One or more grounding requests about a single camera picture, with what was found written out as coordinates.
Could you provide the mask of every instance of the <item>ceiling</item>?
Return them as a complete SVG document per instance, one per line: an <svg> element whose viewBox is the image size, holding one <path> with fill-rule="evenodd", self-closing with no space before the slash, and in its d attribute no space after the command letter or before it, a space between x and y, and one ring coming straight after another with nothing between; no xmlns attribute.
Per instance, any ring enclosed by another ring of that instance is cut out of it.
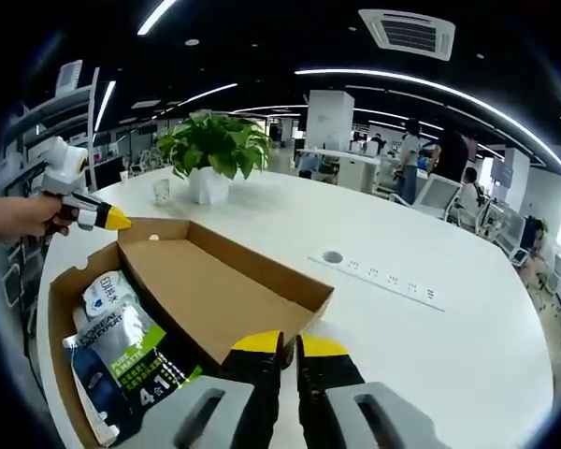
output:
<svg viewBox="0 0 561 449"><path fill-rule="evenodd" d="M516 7L507 1L447 7L407 0L336 2L342 6L326 0L283 0L274 5L251 0L178 0L146 36L138 36L137 30L160 1L103 0L80 5L75 18L63 26L58 49L34 74L27 105L52 96L59 66L75 59L83 59L86 67L81 83L89 82L94 67L101 67L98 98L107 81L117 81L101 130L120 127L120 121L135 117L130 124L148 122L170 108L168 103L230 83L237 87L159 117L182 118L196 109L304 105L311 89L346 90L359 109L417 117L440 126L452 124L484 145L528 152L532 162L541 165L540 159L547 169L561 174L561 166L535 139L456 95L378 76L295 74L310 68L362 68L433 81L508 114L549 148L561 147L561 7L554 7L553 2L552 8L544 10L527 2ZM453 22L451 60L380 49L358 14L363 8L416 12ZM198 39L199 44L187 46L189 39ZM161 102L132 109L137 101L151 99ZM303 113L305 109L290 111ZM401 122L367 112L354 114L356 123L369 120ZM435 135L438 131L426 128L425 132Z"/></svg>

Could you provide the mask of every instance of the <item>green leaves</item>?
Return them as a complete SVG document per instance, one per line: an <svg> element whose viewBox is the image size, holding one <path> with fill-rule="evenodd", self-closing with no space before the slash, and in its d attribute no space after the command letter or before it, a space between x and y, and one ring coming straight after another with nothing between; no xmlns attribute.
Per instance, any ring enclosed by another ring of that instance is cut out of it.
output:
<svg viewBox="0 0 561 449"><path fill-rule="evenodd" d="M247 179L254 167L262 170L265 166L270 138L252 121L201 110L162 136L158 148L178 176L213 167L229 179L241 170Z"/></svg>

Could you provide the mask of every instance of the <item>air conditioning vent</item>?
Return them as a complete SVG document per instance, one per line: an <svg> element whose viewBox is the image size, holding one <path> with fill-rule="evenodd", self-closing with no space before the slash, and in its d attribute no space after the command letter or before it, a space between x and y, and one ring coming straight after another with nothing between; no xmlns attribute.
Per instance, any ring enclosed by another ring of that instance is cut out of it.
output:
<svg viewBox="0 0 561 449"><path fill-rule="evenodd" d="M359 14L381 49L451 59L455 37L451 22L388 9L360 9Z"/></svg>

